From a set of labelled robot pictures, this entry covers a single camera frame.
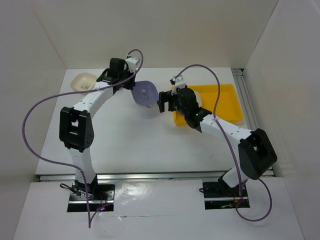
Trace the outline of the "purple panda plate back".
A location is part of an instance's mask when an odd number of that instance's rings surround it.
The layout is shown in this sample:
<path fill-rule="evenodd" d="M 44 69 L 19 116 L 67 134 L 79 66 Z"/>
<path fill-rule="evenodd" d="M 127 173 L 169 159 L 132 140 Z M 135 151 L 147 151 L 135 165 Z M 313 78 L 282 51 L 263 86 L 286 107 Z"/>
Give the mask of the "purple panda plate back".
<path fill-rule="evenodd" d="M 131 90 L 133 100 L 137 105 L 149 106 L 156 104 L 159 100 L 159 93 L 156 86 L 151 81 L 136 81 Z"/>

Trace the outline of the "cream panda plate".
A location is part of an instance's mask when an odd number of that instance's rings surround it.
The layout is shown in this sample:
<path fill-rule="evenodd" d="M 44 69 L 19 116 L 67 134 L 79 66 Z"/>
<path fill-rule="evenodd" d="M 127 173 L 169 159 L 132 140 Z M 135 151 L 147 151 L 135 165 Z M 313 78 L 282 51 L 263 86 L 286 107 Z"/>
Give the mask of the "cream panda plate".
<path fill-rule="evenodd" d="M 70 87 L 75 92 L 91 90 L 97 82 L 97 77 L 91 73 L 80 73 L 70 83 Z"/>
<path fill-rule="evenodd" d="M 195 94 L 195 97 L 196 97 L 196 101 L 197 101 L 197 103 L 198 103 L 198 106 L 199 107 L 202 107 L 202 97 L 201 97 L 201 94 L 199 93 L 199 92 L 197 92 L 197 91 L 193 91 L 194 92 L 194 94 Z"/>

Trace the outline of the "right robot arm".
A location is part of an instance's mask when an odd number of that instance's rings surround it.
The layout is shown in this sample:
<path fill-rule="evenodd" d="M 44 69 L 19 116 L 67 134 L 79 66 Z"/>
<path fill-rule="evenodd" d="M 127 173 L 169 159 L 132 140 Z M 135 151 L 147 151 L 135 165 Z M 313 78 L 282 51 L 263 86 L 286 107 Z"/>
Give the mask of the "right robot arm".
<path fill-rule="evenodd" d="M 165 111 L 165 103 L 170 112 L 180 113 L 192 129 L 228 144 L 235 166 L 218 179 L 218 190 L 223 196 L 230 196 L 247 180 L 258 180 L 278 160 L 264 130 L 242 128 L 215 116 L 199 106 L 192 89 L 160 92 L 157 105 L 161 113 Z"/>

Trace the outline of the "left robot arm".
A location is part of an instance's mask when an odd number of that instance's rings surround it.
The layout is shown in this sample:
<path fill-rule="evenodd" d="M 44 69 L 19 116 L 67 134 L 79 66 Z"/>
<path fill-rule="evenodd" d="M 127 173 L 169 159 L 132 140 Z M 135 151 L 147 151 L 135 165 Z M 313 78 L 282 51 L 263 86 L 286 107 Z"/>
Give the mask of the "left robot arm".
<path fill-rule="evenodd" d="M 109 68 L 96 80 L 92 92 L 72 107 L 63 107 L 59 116 L 59 139 L 68 149 L 75 171 L 75 188 L 88 200 L 99 193 L 98 177 L 92 165 L 90 146 L 94 141 L 92 119 L 102 105 L 119 89 L 132 90 L 135 86 L 139 59 L 111 58 Z"/>

